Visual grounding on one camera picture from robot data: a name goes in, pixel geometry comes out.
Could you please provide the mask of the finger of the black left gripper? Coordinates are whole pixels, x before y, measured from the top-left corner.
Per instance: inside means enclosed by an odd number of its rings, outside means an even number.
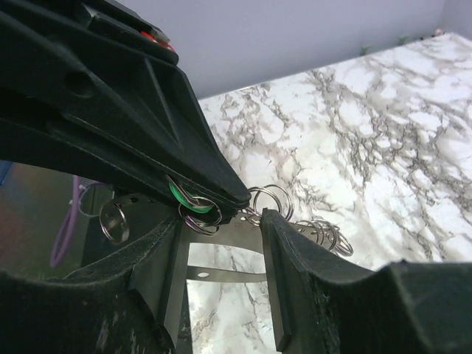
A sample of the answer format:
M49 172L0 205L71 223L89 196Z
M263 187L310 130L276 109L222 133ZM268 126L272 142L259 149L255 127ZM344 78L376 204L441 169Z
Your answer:
M204 153L202 146L188 152L163 142L152 146L137 129L131 136L143 150L112 142L48 105L1 89L1 159L76 174L174 207L177 199L167 185L172 177L195 197L215 203L223 217L236 215L236 174L224 171L225 158Z
M137 129L152 146L223 157L167 43L117 1L3 1L1 89L131 149L144 148ZM236 174L236 207L248 202Z

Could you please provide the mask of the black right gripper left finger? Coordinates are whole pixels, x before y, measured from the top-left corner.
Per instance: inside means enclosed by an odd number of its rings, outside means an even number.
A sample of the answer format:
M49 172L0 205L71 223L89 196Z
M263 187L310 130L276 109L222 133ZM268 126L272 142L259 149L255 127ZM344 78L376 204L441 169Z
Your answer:
M176 353L188 244L165 218L63 279L1 273L3 353Z

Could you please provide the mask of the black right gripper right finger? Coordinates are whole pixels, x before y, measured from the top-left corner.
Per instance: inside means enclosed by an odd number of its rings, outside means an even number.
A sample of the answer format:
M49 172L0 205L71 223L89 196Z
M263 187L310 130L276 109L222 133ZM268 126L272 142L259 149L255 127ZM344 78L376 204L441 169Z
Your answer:
M390 263L370 271L298 233L260 222L281 353L469 353L471 264Z

